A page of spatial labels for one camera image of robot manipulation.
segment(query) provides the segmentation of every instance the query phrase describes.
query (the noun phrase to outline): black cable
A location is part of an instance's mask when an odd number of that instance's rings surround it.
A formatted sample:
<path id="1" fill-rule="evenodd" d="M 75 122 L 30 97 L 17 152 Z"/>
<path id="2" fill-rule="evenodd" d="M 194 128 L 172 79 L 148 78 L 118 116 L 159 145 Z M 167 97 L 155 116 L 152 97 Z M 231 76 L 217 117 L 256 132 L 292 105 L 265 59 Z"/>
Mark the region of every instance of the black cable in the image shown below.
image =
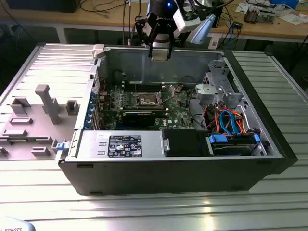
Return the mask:
<path id="1" fill-rule="evenodd" d="M 190 115 L 190 117 L 193 119 L 194 122 L 196 122 L 196 124 L 198 124 L 202 130 L 206 129 L 205 126 L 203 124 L 201 124 L 198 120 L 196 120 L 193 116 L 196 116 L 197 114 L 193 115 L 192 116 L 192 113 L 191 113 L 191 109 L 190 109 L 190 103 L 191 103 L 191 99 L 192 99 L 192 95 L 193 95 L 193 92 L 196 91 L 196 88 L 194 88 L 191 92 L 191 95 L 189 97 L 189 100 L 188 100 L 188 113 Z"/>
<path id="2" fill-rule="evenodd" d="M 105 78 L 103 78 L 103 77 L 98 77 L 98 78 L 94 81 L 94 83 L 93 83 L 93 86 L 94 86 L 94 87 L 95 87 L 96 82 L 97 82 L 99 79 L 105 80 Z"/>
<path id="3" fill-rule="evenodd" d="M 198 82 L 197 82 L 193 77 L 188 76 L 188 75 L 180 77 L 180 78 L 178 79 L 178 83 L 180 83 L 180 80 L 181 80 L 182 78 L 184 78 L 184 77 L 188 77 L 188 78 L 190 78 L 191 80 L 193 80 L 196 84 L 198 84 Z"/>
<path id="4" fill-rule="evenodd" d="M 233 25 L 233 23 L 234 23 L 234 20 L 233 20 L 232 16 L 230 15 L 228 8 L 227 8 L 227 7 L 225 7 L 225 8 L 226 8 L 226 11 L 227 11 L 228 16 L 229 16 L 229 22 L 230 22 L 231 30 L 233 30 L 232 25 Z"/>
<path id="5" fill-rule="evenodd" d="M 108 8 L 108 9 L 99 10 L 99 11 L 93 11 L 93 10 L 87 10 L 87 9 L 85 9 L 85 8 L 82 7 L 82 4 L 85 3 L 85 2 L 87 2 L 87 1 L 88 1 L 88 0 L 84 0 L 83 2 L 80 3 L 80 8 L 83 9 L 84 11 L 87 11 L 87 12 L 104 12 L 104 11 L 112 10 L 112 9 L 114 9 L 114 8 L 117 8 L 117 7 L 124 6 L 124 5 L 128 4 L 128 2 L 126 2 L 125 4 L 117 5 L 117 6 Z"/>
<path id="6" fill-rule="evenodd" d="M 130 44 L 130 12 L 131 12 L 131 3 L 129 0 L 129 13 L 128 13 L 128 39 L 129 39 L 129 45 Z"/>
<path id="7" fill-rule="evenodd" d="M 229 5 L 231 2 L 234 2 L 235 0 L 230 0 L 230 1 L 228 1 L 228 2 L 226 2 L 226 3 L 224 3 L 224 4 L 221 4 L 221 5 L 219 5 L 219 6 L 214 6 L 212 9 L 211 9 L 211 11 L 209 12 L 209 13 L 212 13 L 215 9 L 217 9 L 217 8 L 220 8 L 220 7 L 224 7 L 224 6 L 226 6 L 226 5 Z M 202 5 L 201 3 L 199 3 L 197 0 L 195 0 L 194 1 L 197 5 L 199 5 L 199 6 L 201 6 L 201 7 L 203 7 L 203 8 L 205 8 L 205 6 L 204 5 Z"/>
<path id="8" fill-rule="evenodd" d="M 306 37 L 305 37 L 305 39 L 304 39 L 302 45 L 299 47 L 299 49 L 298 49 L 299 51 L 302 49 L 302 47 L 303 47 L 303 45 L 305 44 L 305 42 L 306 42 L 307 39 L 308 39 L 308 34 L 306 35 Z"/>
<path id="9" fill-rule="evenodd" d="M 125 31 L 124 31 L 124 22 L 125 22 L 125 9 L 126 9 L 126 4 L 124 0 L 124 8 L 123 8 L 123 46 L 125 45 Z"/>
<path id="10" fill-rule="evenodd" d="M 140 18 L 140 14 L 141 14 L 141 0 L 139 0 L 139 12 L 138 12 L 138 15 L 135 17 L 135 21 L 137 20 L 137 18 Z M 135 24 L 134 24 L 133 29 L 131 31 L 130 41 L 133 41 L 134 33 L 135 33 Z"/>
<path id="11" fill-rule="evenodd" d="M 2 8 L 10 16 L 10 18 L 13 19 L 35 43 L 37 43 L 37 41 L 29 34 L 29 32 L 25 30 L 24 27 L 7 11 L 7 9 L 4 7 L 3 2 L 1 0 L 0 2 L 1 2 Z"/>
<path id="12" fill-rule="evenodd" d="M 308 34 L 306 35 L 304 41 L 302 42 L 301 46 L 299 47 L 297 55 L 296 55 L 294 61 L 292 62 L 292 64 L 289 67 L 289 73 L 291 73 L 294 70 L 294 68 L 297 66 L 299 61 L 303 58 L 304 54 L 307 52 L 308 46 L 306 46 L 303 49 L 303 51 L 301 51 L 307 39 L 308 39 Z"/>
<path id="13" fill-rule="evenodd" d="M 225 16 L 221 16 L 221 18 L 224 19 L 224 20 L 228 20 L 228 21 L 230 22 L 230 25 L 232 26 L 232 25 L 233 25 L 233 22 L 234 22 L 234 19 L 233 19 L 233 17 L 230 15 L 228 8 L 227 8 L 227 7 L 225 7 L 225 8 L 226 8 L 226 10 L 227 10 L 227 13 L 224 13 L 224 12 L 221 12 L 221 13 L 227 15 L 227 16 L 229 17 L 229 19 L 227 19 Z M 225 38 L 223 39 L 223 41 L 220 42 L 220 44 L 217 46 L 217 49 L 219 49 L 221 46 L 222 46 L 222 48 L 223 48 L 223 47 L 230 41 L 231 36 L 230 36 L 228 42 L 225 44 L 225 40 L 226 40 L 228 34 L 230 33 L 230 31 L 232 30 L 232 28 L 230 27 L 230 25 L 227 26 L 229 30 L 228 30 L 228 32 L 227 32 Z"/>

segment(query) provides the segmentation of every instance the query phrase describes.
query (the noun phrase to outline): cable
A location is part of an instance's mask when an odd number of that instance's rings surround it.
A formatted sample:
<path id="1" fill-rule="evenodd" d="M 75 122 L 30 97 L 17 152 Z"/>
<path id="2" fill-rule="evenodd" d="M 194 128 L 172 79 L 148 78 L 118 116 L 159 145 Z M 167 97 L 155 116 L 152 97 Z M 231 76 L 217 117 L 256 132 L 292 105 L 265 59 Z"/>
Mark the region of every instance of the cable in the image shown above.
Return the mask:
<path id="1" fill-rule="evenodd" d="M 10 16 L 10 18 L 13 19 L 35 43 L 37 43 L 37 41 L 29 34 L 29 32 L 25 30 L 24 27 L 6 10 L 1 0 L 0 0 L 0 3 L 1 3 L 2 8 Z"/>
<path id="2" fill-rule="evenodd" d="M 234 2 L 234 1 L 235 1 L 235 0 L 230 0 L 230 1 L 228 1 L 228 2 L 226 2 L 226 3 L 224 3 L 224 4 L 221 4 L 221 5 L 219 5 L 219 6 L 214 6 L 214 7 L 210 10 L 209 14 L 212 13 L 215 9 L 224 7 L 224 6 L 226 6 L 226 5 L 229 5 L 231 2 Z M 194 2 L 195 2 L 197 5 L 199 5 L 199 6 L 203 7 L 203 8 L 205 8 L 205 6 L 202 5 L 201 3 L 199 3 L 197 0 L 195 0 Z"/>
<path id="3" fill-rule="evenodd" d="M 231 38 L 232 38 L 232 35 L 233 35 L 233 28 L 232 28 L 232 25 L 231 25 L 231 22 L 229 21 L 229 24 L 230 24 L 230 28 L 231 28 L 231 34 L 230 34 L 230 37 L 229 37 L 229 41 L 227 43 L 227 48 L 229 47 L 230 45 L 230 41 L 231 41 Z"/>
<path id="4" fill-rule="evenodd" d="M 227 130 L 227 129 L 225 128 L 225 126 L 224 126 L 224 124 L 223 124 L 223 120 L 222 120 L 222 119 L 223 119 L 223 115 L 226 114 L 226 113 L 228 113 L 229 116 L 230 116 L 230 121 L 231 121 L 231 126 L 232 126 L 232 129 L 233 129 L 233 132 L 234 132 L 235 134 L 238 134 L 239 131 L 238 131 L 237 127 L 235 126 L 235 119 L 234 119 L 233 113 L 230 112 L 230 111 L 228 111 L 228 110 L 224 110 L 224 111 L 222 111 L 222 112 L 220 113 L 220 120 L 219 120 L 219 122 L 220 122 L 221 128 L 222 128 L 226 133 L 228 133 L 228 135 L 231 135 L 231 132 L 229 132 L 229 130 Z"/>
<path id="5" fill-rule="evenodd" d="M 106 86 L 106 79 L 103 78 L 103 77 L 98 77 L 98 78 L 93 82 L 93 86 L 95 87 L 95 84 L 96 84 L 96 82 L 97 82 L 99 79 L 103 79 L 104 82 L 105 82 L 105 86 Z"/>
<path id="6" fill-rule="evenodd" d="M 245 134 L 247 134 L 246 129 L 245 129 L 244 120 L 243 120 L 243 119 L 242 119 L 242 126 L 243 126 L 243 132 L 244 132 Z"/>
<path id="7" fill-rule="evenodd" d="M 18 53 L 19 53 L 19 50 L 18 50 L 18 40 L 19 40 L 20 32 L 21 32 L 22 30 L 23 30 L 23 29 L 20 28 L 20 31 L 18 32 L 18 36 L 17 36 L 17 40 L 16 40 L 16 50 L 17 50 Z"/>
<path id="8" fill-rule="evenodd" d="M 126 9 L 125 1 L 126 0 L 124 0 L 124 4 L 123 4 L 123 46 L 125 45 L 125 31 L 124 31 L 125 9 Z"/>
<path id="9" fill-rule="evenodd" d="M 303 49 L 303 51 L 301 51 L 301 49 L 303 48 L 303 46 L 304 46 L 304 44 L 305 44 L 305 42 L 306 42 L 307 39 L 308 39 L 308 34 L 306 35 L 304 41 L 302 42 L 301 46 L 299 47 L 298 52 L 297 52 L 297 55 L 296 55 L 294 61 L 292 62 L 292 64 L 291 64 L 290 67 L 289 67 L 289 73 L 291 73 L 291 72 L 294 70 L 294 68 L 296 67 L 296 65 L 297 65 L 297 64 L 299 63 L 299 61 L 302 59 L 303 55 L 307 52 L 308 46 L 306 46 L 306 47 Z"/>
<path id="10" fill-rule="evenodd" d="M 102 5 L 109 5 L 109 4 L 112 4 L 114 1 L 115 1 L 115 0 L 112 0 L 111 2 L 108 2 L 108 3 L 100 3 L 100 4 L 97 4 L 97 5 L 94 5 L 93 0 L 91 0 L 91 3 L 92 3 L 92 8 L 93 8 L 93 10 L 99 11 L 99 9 L 98 9 L 97 7 L 102 6 Z M 94 13 L 108 18 L 108 16 L 106 15 L 106 13 L 109 13 L 109 11 L 94 12 Z"/>
<path id="11" fill-rule="evenodd" d="M 137 18 L 140 17 L 140 14 L 141 14 L 141 0 L 139 0 L 139 12 L 138 12 L 138 15 L 135 17 L 135 21 L 137 20 Z M 135 24 L 134 24 L 133 29 L 132 29 L 132 31 L 131 31 L 131 38 L 130 38 L 130 41 L 133 40 L 134 33 L 135 33 Z"/>
<path id="12" fill-rule="evenodd" d="M 193 77 L 191 77 L 191 76 L 189 76 L 189 75 L 180 77 L 180 78 L 178 79 L 178 83 L 180 83 L 180 80 L 181 80 L 182 78 L 184 78 L 184 77 L 188 77 L 188 78 L 190 78 L 191 80 L 193 80 L 196 84 L 198 84 L 198 82 L 197 82 Z"/>
<path id="13" fill-rule="evenodd" d="M 128 45 L 130 46 L 130 12 L 131 12 L 131 1 L 129 0 L 129 13 L 128 13 Z"/>
<path id="14" fill-rule="evenodd" d="M 190 102 L 191 102 L 191 99 L 192 99 L 192 95 L 193 95 L 193 92 L 194 90 L 196 90 L 195 88 L 193 89 L 190 97 L 189 97 L 189 100 L 188 100 L 188 113 L 190 115 L 190 117 L 193 119 L 193 121 L 198 124 L 202 130 L 206 129 L 205 126 L 203 124 L 201 124 L 198 120 L 196 120 L 193 116 L 192 116 L 192 113 L 191 113 L 191 110 L 190 110 Z"/>
<path id="15" fill-rule="evenodd" d="M 227 13 L 225 13 L 225 12 L 221 12 L 221 13 L 226 14 L 226 15 L 229 17 L 229 19 L 227 19 L 225 16 L 221 16 L 221 18 L 229 22 L 229 27 L 227 26 L 229 30 L 228 30 L 228 32 L 227 32 L 225 38 L 223 39 L 223 41 L 220 42 L 220 44 L 217 46 L 217 49 L 219 49 L 219 48 L 221 47 L 221 45 L 222 45 L 222 48 L 224 47 L 224 45 L 225 45 L 224 42 L 225 42 L 225 40 L 226 40 L 228 34 L 230 33 L 230 31 L 233 31 L 233 29 L 232 29 L 232 24 L 233 24 L 233 22 L 234 22 L 234 19 L 233 19 L 233 17 L 230 15 L 228 8 L 225 7 L 225 9 L 226 9 Z"/>
<path id="16" fill-rule="evenodd" d="M 99 11 L 93 11 L 93 10 L 88 10 L 88 9 L 85 9 L 85 8 L 82 7 L 82 4 L 85 3 L 85 2 L 87 2 L 87 1 L 88 1 L 88 0 L 84 0 L 83 2 L 80 3 L 80 8 L 83 9 L 84 11 L 87 11 L 87 12 L 105 12 L 105 11 L 112 10 L 112 9 L 114 9 L 114 8 L 117 8 L 117 7 L 120 7 L 120 6 L 123 6 L 123 5 L 128 4 L 128 2 L 126 2 L 125 4 L 117 5 L 117 6 L 108 8 L 108 9 L 99 10 Z"/>

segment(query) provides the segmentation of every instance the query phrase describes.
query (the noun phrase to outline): blue connector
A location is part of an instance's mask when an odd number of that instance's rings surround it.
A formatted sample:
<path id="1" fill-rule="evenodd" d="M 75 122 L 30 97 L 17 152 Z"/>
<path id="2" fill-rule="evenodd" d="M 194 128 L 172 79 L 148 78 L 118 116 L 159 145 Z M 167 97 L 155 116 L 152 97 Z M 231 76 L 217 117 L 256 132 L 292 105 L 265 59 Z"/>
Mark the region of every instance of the blue connector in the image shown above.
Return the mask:
<path id="1" fill-rule="evenodd" d="M 71 142 L 62 142 L 62 143 L 57 143 L 56 150 L 57 151 L 66 151 L 69 149 L 69 145 Z"/>
<path id="2" fill-rule="evenodd" d="M 255 135 L 254 135 L 254 138 L 255 138 L 255 141 L 256 141 L 257 143 L 260 143 L 260 137 L 259 137 L 258 134 L 255 134 Z"/>
<path id="3" fill-rule="evenodd" d="M 228 138 L 226 135 L 213 134 L 210 135 L 210 143 L 228 143 Z"/>
<path id="4" fill-rule="evenodd" d="M 97 94 L 95 94 L 94 92 L 91 92 L 90 99 L 96 99 L 96 98 L 97 98 Z"/>
<path id="5" fill-rule="evenodd" d="M 85 123 L 83 124 L 83 128 L 84 128 L 85 130 L 90 129 L 90 127 L 91 127 L 91 123 L 85 122 Z"/>

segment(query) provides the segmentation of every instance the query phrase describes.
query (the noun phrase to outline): side panel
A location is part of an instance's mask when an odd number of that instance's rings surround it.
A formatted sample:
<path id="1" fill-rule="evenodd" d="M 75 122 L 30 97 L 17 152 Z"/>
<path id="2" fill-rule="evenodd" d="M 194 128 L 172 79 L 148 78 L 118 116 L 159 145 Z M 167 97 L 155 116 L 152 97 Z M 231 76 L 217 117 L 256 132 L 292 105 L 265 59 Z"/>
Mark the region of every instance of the side panel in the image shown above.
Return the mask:
<path id="1" fill-rule="evenodd" d="M 281 161 L 60 161 L 59 166 L 78 194 L 117 195 L 249 190 Z"/>
<path id="2" fill-rule="evenodd" d="M 236 80 L 239 81 L 240 87 L 243 88 L 243 94 L 247 95 L 247 100 L 251 102 L 253 105 L 256 113 L 258 114 L 259 118 L 261 119 L 262 123 L 264 124 L 266 130 L 268 131 L 270 137 L 274 141 L 279 153 L 285 157 L 284 164 L 277 169 L 275 174 L 280 174 L 285 171 L 289 166 L 293 165 L 297 161 L 297 157 L 295 156 L 293 150 L 291 149 L 290 145 L 288 144 L 287 140 L 279 130 L 277 124 L 275 123 L 274 119 L 270 115 L 269 111 L 265 107 L 263 101 L 261 100 L 260 96 L 256 92 L 254 86 L 249 81 L 245 72 L 241 65 L 239 64 L 239 60 L 235 58 L 234 54 L 231 51 L 225 51 L 226 57 L 229 62 L 229 68 L 232 72 L 233 76 Z"/>

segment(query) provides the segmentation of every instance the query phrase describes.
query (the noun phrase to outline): warning label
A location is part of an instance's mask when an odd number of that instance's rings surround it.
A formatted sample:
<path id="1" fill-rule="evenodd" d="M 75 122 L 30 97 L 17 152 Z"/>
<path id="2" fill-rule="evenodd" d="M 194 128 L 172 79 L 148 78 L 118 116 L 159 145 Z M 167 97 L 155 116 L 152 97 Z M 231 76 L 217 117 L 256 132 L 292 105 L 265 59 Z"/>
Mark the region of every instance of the warning label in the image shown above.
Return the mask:
<path id="1" fill-rule="evenodd" d="M 142 157 L 141 136 L 110 136 L 109 157 Z"/>

